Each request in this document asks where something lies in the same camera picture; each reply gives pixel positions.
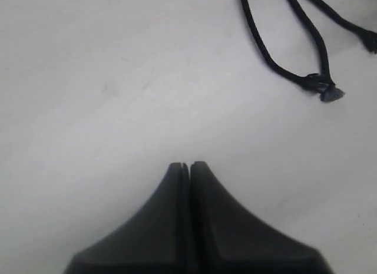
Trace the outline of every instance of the white surface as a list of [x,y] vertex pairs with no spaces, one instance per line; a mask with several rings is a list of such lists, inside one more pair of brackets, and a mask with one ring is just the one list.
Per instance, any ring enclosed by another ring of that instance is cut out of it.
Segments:
[[[274,58],[314,48],[250,0]],[[377,57],[301,0],[347,92],[324,105],[261,61],[237,0],[0,0],[0,273],[58,274],[122,224],[171,161],[205,160],[252,212],[377,272]],[[326,0],[377,30],[377,0]]]

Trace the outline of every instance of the black plastic object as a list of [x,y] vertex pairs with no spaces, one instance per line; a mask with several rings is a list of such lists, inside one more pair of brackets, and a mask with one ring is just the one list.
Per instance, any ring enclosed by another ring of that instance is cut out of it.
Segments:
[[331,8],[323,0],[309,1],[313,3],[315,6],[317,6],[324,14],[326,14],[338,25],[357,35],[369,52],[377,54],[377,33],[359,27],[358,25],[355,25],[347,21],[346,19],[342,18],[333,8]]
[[300,19],[302,25],[306,28],[308,33],[312,36],[319,53],[320,73],[309,74],[305,77],[296,75],[281,66],[279,66],[269,54],[255,24],[252,11],[248,0],[240,0],[242,8],[246,17],[247,24],[253,35],[253,38],[266,62],[266,64],[277,74],[299,85],[302,89],[320,94],[320,99],[323,102],[329,103],[338,100],[344,96],[344,92],[336,88],[332,81],[329,69],[329,57],[325,42],[319,31],[313,25],[309,17],[305,14],[297,0],[288,0],[291,8]]
[[250,214],[204,162],[191,167],[191,204],[203,273],[331,274],[320,253]]
[[196,273],[186,165],[171,164],[144,207],[124,226],[77,254],[66,274]]

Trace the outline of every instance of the black rope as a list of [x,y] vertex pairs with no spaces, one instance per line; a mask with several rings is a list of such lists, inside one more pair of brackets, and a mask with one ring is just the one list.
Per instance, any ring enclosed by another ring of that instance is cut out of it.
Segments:
[[363,42],[365,48],[372,53],[377,54],[377,33],[369,31],[358,25],[355,25],[343,17],[341,17],[333,8],[331,8],[323,0],[309,0],[317,8],[319,8],[324,14],[326,14],[330,19],[336,22],[338,25],[347,29],[348,31],[357,35]]
[[297,2],[297,0],[289,0],[291,7],[298,15],[301,23],[307,28],[315,44],[318,48],[318,53],[320,55],[320,63],[321,63],[321,74],[310,74],[306,77],[300,77],[290,71],[279,66],[269,54],[260,34],[256,27],[256,24],[253,19],[253,15],[250,9],[250,5],[248,0],[241,0],[242,8],[244,14],[246,16],[246,21],[249,25],[250,31],[254,37],[254,40],[266,61],[266,64],[277,74],[281,75],[282,77],[296,83],[297,85],[301,86],[304,90],[313,91],[316,93],[320,93],[320,99],[323,102],[331,102],[338,100],[344,96],[343,91],[339,90],[335,87],[335,83],[331,80],[330,71],[329,71],[329,61],[327,50],[325,46],[325,42],[321,37],[318,30],[312,24],[310,19],[306,16],[305,12],[302,10],[301,6]]

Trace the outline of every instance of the white table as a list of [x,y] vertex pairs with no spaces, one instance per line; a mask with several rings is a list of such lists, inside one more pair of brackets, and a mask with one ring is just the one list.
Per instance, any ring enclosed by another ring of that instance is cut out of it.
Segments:
[[[58,274],[172,161],[205,160],[336,273],[377,272],[377,57],[305,0],[344,99],[272,73],[238,0],[0,0],[0,273]],[[326,0],[377,30],[377,0]],[[317,71],[282,0],[250,0],[272,55]]]

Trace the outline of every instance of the black cord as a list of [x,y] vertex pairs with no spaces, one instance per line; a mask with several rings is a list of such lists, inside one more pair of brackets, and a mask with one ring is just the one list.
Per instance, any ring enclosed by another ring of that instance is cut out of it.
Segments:
[[246,21],[249,25],[250,31],[254,37],[254,40],[266,61],[266,64],[277,74],[281,75],[282,77],[296,83],[297,85],[301,86],[304,90],[313,91],[316,93],[320,93],[320,99],[323,102],[332,102],[338,100],[344,96],[343,91],[339,90],[335,87],[335,83],[331,80],[330,71],[329,71],[329,62],[328,62],[328,55],[325,46],[325,42],[323,41],[320,33],[312,24],[310,19],[306,16],[305,12],[302,10],[299,3],[295,3],[296,0],[289,0],[292,8],[294,9],[295,13],[300,18],[302,24],[308,29],[310,34],[312,35],[315,43],[318,47],[318,52],[320,54],[320,61],[321,61],[321,74],[310,74],[306,77],[300,77],[292,72],[287,71],[286,69],[279,66],[269,54],[260,34],[256,27],[256,24],[253,19],[253,15],[250,9],[250,5],[248,0],[241,0],[242,8],[246,17]]
[[369,31],[358,25],[355,25],[343,17],[341,17],[333,8],[331,8],[323,0],[309,0],[317,8],[319,8],[324,14],[326,14],[330,19],[336,22],[338,25],[347,29],[348,31],[357,35],[363,42],[365,48],[369,52],[377,54],[377,33]]

